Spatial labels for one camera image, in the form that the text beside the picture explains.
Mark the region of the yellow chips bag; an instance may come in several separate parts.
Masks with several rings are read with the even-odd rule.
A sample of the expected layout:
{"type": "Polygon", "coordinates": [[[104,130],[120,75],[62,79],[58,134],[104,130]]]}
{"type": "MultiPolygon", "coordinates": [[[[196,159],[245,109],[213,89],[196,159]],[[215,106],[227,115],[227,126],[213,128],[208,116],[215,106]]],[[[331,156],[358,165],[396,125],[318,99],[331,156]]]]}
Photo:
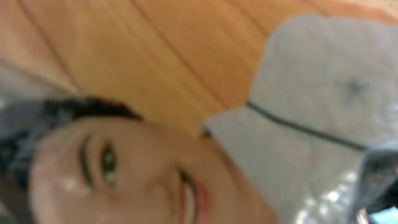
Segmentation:
{"type": "Polygon", "coordinates": [[[396,223],[396,1],[2,1],[2,223],[396,223]]]}

